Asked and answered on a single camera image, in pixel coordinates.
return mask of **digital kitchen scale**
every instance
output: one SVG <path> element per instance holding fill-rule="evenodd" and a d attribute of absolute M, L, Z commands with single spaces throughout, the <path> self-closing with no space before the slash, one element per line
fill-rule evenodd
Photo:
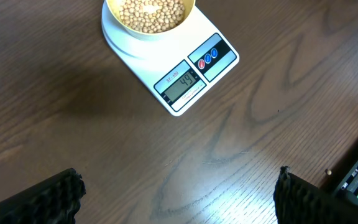
<path fill-rule="evenodd" d="M 110 47 L 174 116 L 182 115 L 238 62 L 239 54 L 195 6 L 175 35 L 139 40 L 102 8 Z"/>

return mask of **wood grain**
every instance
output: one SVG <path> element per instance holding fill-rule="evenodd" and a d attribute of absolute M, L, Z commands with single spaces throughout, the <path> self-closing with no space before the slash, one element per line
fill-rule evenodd
<path fill-rule="evenodd" d="M 78 223 L 275 223 L 358 137 L 358 0 L 199 0 L 240 63 L 183 116 L 104 41 L 103 1 L 0 0 L 0 201 L 74 167 Z"/>

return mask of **bowl of beans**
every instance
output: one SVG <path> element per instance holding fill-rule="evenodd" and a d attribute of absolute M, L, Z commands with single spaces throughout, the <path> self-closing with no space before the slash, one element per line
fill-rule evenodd
<path fill-rule="evenodd" d="M 107 5 L 130 35 L 158 40 L 185 21 L 195 0 L 107 0 Z"/>

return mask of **bowl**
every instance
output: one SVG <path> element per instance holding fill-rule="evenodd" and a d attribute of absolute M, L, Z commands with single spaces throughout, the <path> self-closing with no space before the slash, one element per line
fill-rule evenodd
<path fill-rule="evenodd" d="M 121 20 L 120 14 L 119 14 L 119 7 L 121 6 L 121 3 L 123 1 L 125 1 L 125 0 L 106 0 L 108 8 L 109 8 L 111 14 L 114 16 L 114 18 L 117 19 L 117 21 L 123 26 L 123 28 L 125 28 L 125 30 L 130 35 L 132 35 L 133 37 L 135 37 L 136 39 L 139 39 L 139 40 L 159 40 L 159 39 L 162 39 L 168 35 L 174 35 L 177 28 L 180 27 L 186 21 L 186 19 L 188 18 L 188 16 L 192 12 L 192 10 L 196 4 L 196 0 L 182 0 L 183 5 L 185 6 L 185 11 L 183 13 L 183 19 L 182 19 L 181 23 L 170 30 L 167 30 L 164 32 L 159 32 L 159 33 L 154 33 L 154 34 L 149 34 L 149 33 L 144 33 L 144 32 L 134 30 L 131 27 L 126 26 L 123 23 L 123 21 Z"/>

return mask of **blue button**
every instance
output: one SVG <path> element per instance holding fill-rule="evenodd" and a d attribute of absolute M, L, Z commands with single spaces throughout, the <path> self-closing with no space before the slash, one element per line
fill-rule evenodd
<path fill-rule="evenodd" d="M 218 50 L 212 49 L 211 50 L 211 55 L 212 55 L 212 58 L 216 58 L 218 56 Z"/>
<path fill-rule="evenodd" d="M 211 61 L 212 61 L 211 55 L 206 54 L 204 60 L 205 60 L 205 63 L 211 63 Z"/>

